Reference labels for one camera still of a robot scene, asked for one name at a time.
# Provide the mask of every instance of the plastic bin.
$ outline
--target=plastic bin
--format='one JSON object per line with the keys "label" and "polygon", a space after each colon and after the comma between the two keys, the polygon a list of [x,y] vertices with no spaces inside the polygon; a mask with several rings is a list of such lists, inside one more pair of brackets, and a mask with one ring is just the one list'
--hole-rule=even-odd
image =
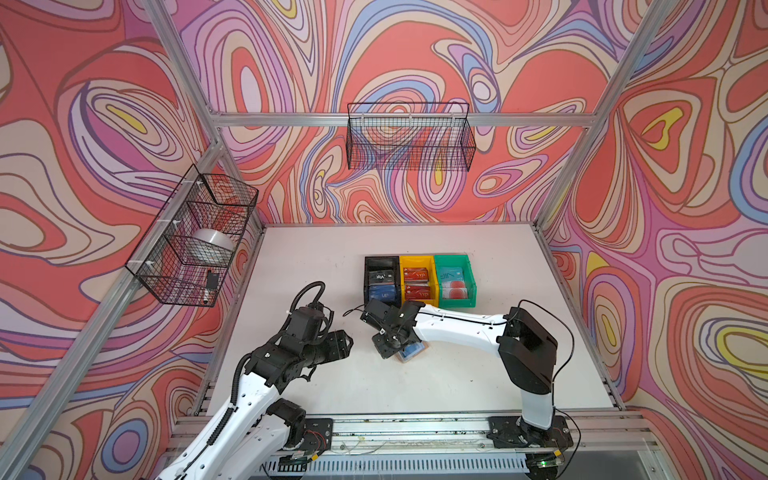
{"label": "plastic bin", "polygon": [[362,279],[362,299],[365,304],[368,304],[370,300],[369,291],[370,284],[368,280],[368,272],[376,270],[391,270],[395,274],[395,298],[391,302],[384,302],[391,306],[401,306],[402,293],[400,291],[400,278],[402,276],[400,272],[400,257],[366,257],[365,272]]}
{"label": "plastic bin", "polygon": [[467,299],[442,298],[442,285],[439,285],[439,298],[441,308],[471,308],[477,303],[477,283],[472,275],[472,266],[466,255],[435,255],[435,272],[439,274],[441,266],[459,266],[464,270],[464,283],[467,286]]}
{"label": "plastic bin", "polygon": [[[432,298],[427,300],[420,300],[424,303],[428,303],[433,306],[440,306],[440,290],[437,282],[437,270],[435,269],[435,258],[432,255],[424,255],[419,257],[400,257],[400,283],[402,284],[402,269],[404,268],[426,268],[429,274],[429,290],[432,293]],[[406,289],[402,289],[401,293],[402,301],[406,301]]]}

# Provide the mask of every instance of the black wire mesh basket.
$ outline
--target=black wire mesh basket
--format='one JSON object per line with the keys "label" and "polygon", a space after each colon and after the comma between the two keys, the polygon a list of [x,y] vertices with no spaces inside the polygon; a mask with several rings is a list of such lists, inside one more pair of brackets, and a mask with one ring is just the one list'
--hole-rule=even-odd
{"label": "black wire mesh basket", "polygon": [[475,156],[466,102],[347,104],[350,170],[464,170]]}
{"label": "black wire mesh basket", "polygon": [[144,259],[129,260],[126,267],[161,303],[214,306],[259,191],[227,175],[194,172],[189,193],[160,239]]}

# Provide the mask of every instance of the colorful wall panel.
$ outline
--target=colorful wall panel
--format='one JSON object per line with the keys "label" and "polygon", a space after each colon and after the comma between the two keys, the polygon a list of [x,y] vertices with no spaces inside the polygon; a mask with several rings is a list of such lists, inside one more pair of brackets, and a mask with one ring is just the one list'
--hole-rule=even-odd
{"label": "colorful wall panel", "polygon": [[530,221],[580,133],[478,127],[469,172],[349,170],[346,128],[232,127],[224,139],[265,223]]}
{"label": "colorful wall panel", "polygon": [[768,5],[681,1],[546,236],[681,478],[768,477]]}
{"label": "colorful wall panel", "polygon": [[212,107],[228,112],[403,98],[464,98],[477,112],[593,111],[647,9],[645,0],[169,3]]}
{"label": "colorful wall panel", "polygon": [[[207,146],[139,4],[0,2],[0,442]],[[139,292],[26,478],[150,476],[238,280],[213,309]]]}

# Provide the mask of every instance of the yellow storage bin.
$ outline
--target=yellow storage bin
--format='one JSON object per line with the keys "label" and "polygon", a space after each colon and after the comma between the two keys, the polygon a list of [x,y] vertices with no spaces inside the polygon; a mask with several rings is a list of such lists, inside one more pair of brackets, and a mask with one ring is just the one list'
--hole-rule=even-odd
{"label": "yellow storage bin", "polygon": [[429,291],[432,293],[430,300],[421,300],[433,306],[440,306],[440,286],[437,281],[437,268],[435,268],[435,258],[432,255],[422,255],[413,257],[400,257],[400,284],[402,285],[402,301],[406,301],[406,281],[402,274],[404,268],[426,268],[429,274]]}

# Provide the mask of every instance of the white table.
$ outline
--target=white table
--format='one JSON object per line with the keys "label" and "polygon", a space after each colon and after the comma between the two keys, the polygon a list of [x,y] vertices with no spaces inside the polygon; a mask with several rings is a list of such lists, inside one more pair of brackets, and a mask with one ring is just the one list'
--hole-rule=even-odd
{"label": "white table", "polygon": [[[522,298],[541,304],[572,329],[573,359],[555,384],[562,409],[612,407],[584,340],[561,295],[547,260],[526,224],[381,227],[271,227],[256,261],[243,307],[208,409],[229,396],[240,357],[261,346],[283,324],[298,291],[326,283],[321,301],[336,311],[332,329],[344,329],[355,345],[348,359],[321,365],[312,382],[294,380],[283,396],[310,414],[481,412],[519,410],[520,391],[498,358],[479,350],[432,343],[408,363],[383,360],[373,346],[376,331],[358,313],[363,259],[368,255],[467,253],[478,287],[473,313],[507,313]],[[316,289],[308,292],[306,305]],[[557,339],[558,365],[571,351],[567,330],[534,306],[524,304]]]}

